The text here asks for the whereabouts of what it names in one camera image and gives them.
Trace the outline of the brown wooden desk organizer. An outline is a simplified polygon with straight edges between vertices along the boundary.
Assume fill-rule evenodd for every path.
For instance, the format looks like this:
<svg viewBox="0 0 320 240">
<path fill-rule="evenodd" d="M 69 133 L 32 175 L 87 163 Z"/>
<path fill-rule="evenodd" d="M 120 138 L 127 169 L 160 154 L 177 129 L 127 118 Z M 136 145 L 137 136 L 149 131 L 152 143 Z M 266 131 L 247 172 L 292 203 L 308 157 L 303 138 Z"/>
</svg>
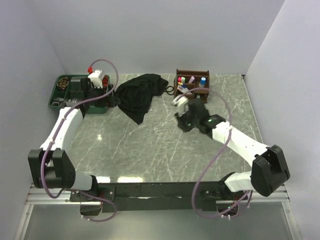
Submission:
<svg viewBox="0 0 320 240">
<path fill-rule="evenodd" d="M 193 83 L 188 83 L 191 76 L 195 77 L 195 81 Z M 185 77 L 185 83 L 182 83 L 185 85 L 188 90 L 195 89 L 195 88 L 206 88 L 207 90 L 198 89 L 191 91 L 192 94 L 186 94 L 185 96 L 191 100 L 191 99 L 201 99 L 204 103 L 208 102 L 208 96 L 209 96 L 209 88 L 210 88 L 210 72 L 207 71 L 196 71 L 196 70 L 176 70 L 176 76 L 173 82 L 173 96 L 176 98 L 179 95 L 182 95 L 181 92 L 177 90 L 178 85 L 178 77 Z M 203 87 L 199 86 L 200 79 L 202 77 L 206 78 L 206 83 Z"/>
</svg>

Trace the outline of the blue correction tape roll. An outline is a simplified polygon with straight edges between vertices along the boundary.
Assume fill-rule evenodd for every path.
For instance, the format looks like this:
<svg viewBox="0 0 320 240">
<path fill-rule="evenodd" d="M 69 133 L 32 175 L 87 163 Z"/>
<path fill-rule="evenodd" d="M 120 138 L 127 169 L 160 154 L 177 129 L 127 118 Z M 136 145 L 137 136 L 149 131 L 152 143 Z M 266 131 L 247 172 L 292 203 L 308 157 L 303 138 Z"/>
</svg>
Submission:
<svg viewBox="0 0 320 240">
<path fill-rule="evenodd" d="M 207 78 L 206 78 L 206 77 L 202 77 L 202 78 L 200 79 L 199 86 L 200 86 L 201 88 L 203 88 L 204 85 L 205 85 L 205 83 L 206 83 L 206 81 L 207 81 Z"/>
</svg>

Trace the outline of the purple pastel highlighter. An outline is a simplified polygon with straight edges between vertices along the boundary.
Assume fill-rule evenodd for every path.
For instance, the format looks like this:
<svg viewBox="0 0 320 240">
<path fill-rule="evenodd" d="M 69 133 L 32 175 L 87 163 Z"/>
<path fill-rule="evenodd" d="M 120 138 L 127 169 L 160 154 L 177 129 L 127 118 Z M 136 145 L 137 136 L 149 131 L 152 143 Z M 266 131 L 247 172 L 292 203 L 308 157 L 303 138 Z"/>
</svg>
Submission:
<svg viewBox="0 0 320 240">
<path fill-rule="evenodd" d="M 195 81 L 195 77 L 194 76 L 191 76 L 188 83 L 189 84 L 192 84 L 193 82 Z"/>
</svg>

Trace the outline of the peach cap white marker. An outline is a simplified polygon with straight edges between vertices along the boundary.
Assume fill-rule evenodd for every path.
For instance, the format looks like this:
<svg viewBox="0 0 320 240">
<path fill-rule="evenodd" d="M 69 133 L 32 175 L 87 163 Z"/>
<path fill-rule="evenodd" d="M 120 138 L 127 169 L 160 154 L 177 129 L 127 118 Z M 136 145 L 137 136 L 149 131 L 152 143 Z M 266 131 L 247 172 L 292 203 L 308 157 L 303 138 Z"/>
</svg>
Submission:
<svg viewBox="0 0 320 240">
<path fill-rule="evenodd" d="M 187 89 L 187 88 L 185 88 L 185 87 L 177 87 L 177 90 L 179 91 L 179 92 L 181 92 L 182 94 L 186 94 L 186 95 L 191 95 L 192 93 L 191 92 L 189 92 L 189 90 Z"/>
</svg>

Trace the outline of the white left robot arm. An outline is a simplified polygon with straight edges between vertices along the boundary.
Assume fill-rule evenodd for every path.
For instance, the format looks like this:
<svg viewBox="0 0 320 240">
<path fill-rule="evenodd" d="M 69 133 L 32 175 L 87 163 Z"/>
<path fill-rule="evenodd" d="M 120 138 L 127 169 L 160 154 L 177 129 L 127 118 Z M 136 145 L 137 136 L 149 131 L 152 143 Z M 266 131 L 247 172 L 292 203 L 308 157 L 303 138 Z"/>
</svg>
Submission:
<svg viewBox="0 0 320 240">
<path fill-rule="evenodd" d="M 34 186 L 52 199 L 63 191 L 82 192 L 88 201 L 100 195 L 97 178 L 78 173 L 68 152 L 86 114 L 105 113 L 119 103 L 109 79 L 106 74 L 90 73 L 62 75 L 56 80 L 48 104 L 59 111 L 57 121 L 45 142 L 27 157 Z"/>
</svg>

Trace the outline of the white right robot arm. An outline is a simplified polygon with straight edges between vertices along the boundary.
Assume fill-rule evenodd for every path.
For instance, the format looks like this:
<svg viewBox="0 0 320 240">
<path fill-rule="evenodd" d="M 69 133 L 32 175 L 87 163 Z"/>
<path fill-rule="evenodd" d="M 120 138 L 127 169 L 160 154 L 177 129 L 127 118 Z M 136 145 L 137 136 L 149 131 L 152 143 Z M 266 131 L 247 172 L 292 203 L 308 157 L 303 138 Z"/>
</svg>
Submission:
<svg viewBox="0 0 320 240">
<path fill-rule="evenodd" d="M 242 157 L 250 171 L 226 176 L 219 187 L 220 196 L 231 199 L 239 191 L 256 191 L 264 197 L 290 179 L 291 174 L 283 150 L 276 144 L 268 146 L 247 136 L 218 114 L 211 115 L 201 99 L 177 97 L 172 101 L 175 118 L 183 132 L 197 128 L 200 133 Z"/>
</svg>

